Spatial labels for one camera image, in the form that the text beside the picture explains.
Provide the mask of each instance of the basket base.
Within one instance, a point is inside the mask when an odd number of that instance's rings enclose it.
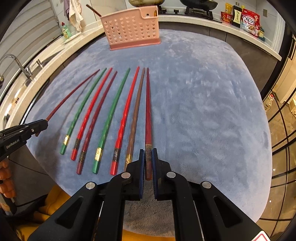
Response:
[[[115,44],[115,45],[110,45],[110,50],[125,49],[125,48],[146,46],[146,45],[152,45],[152,44],[160,44],[160,38],[145,39],[145,40],[140,40],[140,41],[135,41],[135,42],[119,43],[119,44]]]

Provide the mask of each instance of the sink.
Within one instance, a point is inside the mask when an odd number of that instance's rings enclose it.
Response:
[[[32,71],[32,77],[31,79],[26,79],[24,81],[24,83],[20,86],[20,88],[17,90],[16,94],[14,95],[12,101],[9,103],[6,111],[5,111],[5,115],[3,118],[3,128],[6,127],[6,124],[9,120],[9,117],[11,116],[11,113],[13,112],[15,106],[17,105],[19,99],[21,98],[21,96],[23,95],[23,93],[25,92],[25,90],[27,89],[27,87],[29,86],[29,84],[32,82],[32,80],[36,77],[36,75],[57,55],[61,52],[58,51],[55,54],[49,56],[48,58],[46,58],[45,60],[43,60],[41,62],[41,66],[38,65],[33,71]]]

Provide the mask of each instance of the red and white cereal package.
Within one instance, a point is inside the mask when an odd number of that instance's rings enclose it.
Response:
[[[241,29],[258,37],[260,29],[260,15],[247,9],[242,11]]]

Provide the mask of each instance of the wall outlet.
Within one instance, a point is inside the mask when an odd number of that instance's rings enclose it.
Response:
[[[267,17],[267,9],[263,9],[263,16]]]

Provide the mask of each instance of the green chopstick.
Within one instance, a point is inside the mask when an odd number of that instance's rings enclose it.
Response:
[[[60,153],[61,153],[62,155],[65,154],[65,151],[66,151],[66,148],[67,148],[67,145],[68,145],[68,141],[69,141],[69,139],[70,139],[70,137],[71,137],[71,134],[72,134],[72,132],[73,132],[73,129],[74,129],[74,127],[75,127],[75,124],[76,124],[76,122],[77,122],[77,120],[78,120],[78,117],[79,117],[79,115],[80,115],[80,113],[81,113],[83,107],[85,106],[85,104],[86,104],[86,102],[87,102],[89,96],[91,95],[92,91],[94,90],[94,88],[95,88],[96,85],[98,84],[99,80],[102,78],[102,76],[103,76],[103,74],[105,73],[106,69],[107,69],[107,68],[104,68],[103,72],[99,75],[99,77],[98,77],[98,78],[96,79],[96,81],[93,83],[93,85],[91,86],[90,90],[89,90],[89,91],[87,92],[87,94],[85,95],[84,100],[83,100],[82,103],[80,104],[79,109],[78,109],[77,113],[75,114],[74,119],[73,119],[73,121],[71,122],[71,126],[70,126],[70,128],[68,129],[67,135],[66,135],[66,137],[65,137],[65,139],[64,139],[64,142],[63,142],[63,145],[62,145],[62,148],[61,148],[61,151],[60,151]]]
[[[92,172],[94,174],[97,174],[98,171],[99,171],[99,167],[100,167],[100,163],[101,163],[101,156],[102,156],[103,149],[104,149],[104,146],[105,146],[105,142],[106,142],[106,138],[107,138],[107,135],[108,135],[109,127],[110,127],[110,124],[111,124],[111,121],[112,121],[112,117],[113,117],[113,114],[114,114],[118,99],[120,97],[120,94],[122,92],[123,86],[124,86],[124,84],[126,82],[126,79],[128,77],[128,74],[129,74],[130,70],[131,70],[131,68],[128,68],[124,78],[121,81],[121,84],[120,84],[120,86],[118,88],[117,94],[116,94],[116,96],[115,96],[115,98],[113,100],[111,109],[109,111],[107,120],[105,122],[105,126],[103,128],[101,139],[100,139],[100,141],[98,143],[98,148],[96,149],[96,155],[95,155],[95,158],[94,158],[94,164],[93,164],[93,168],[92,168]]]

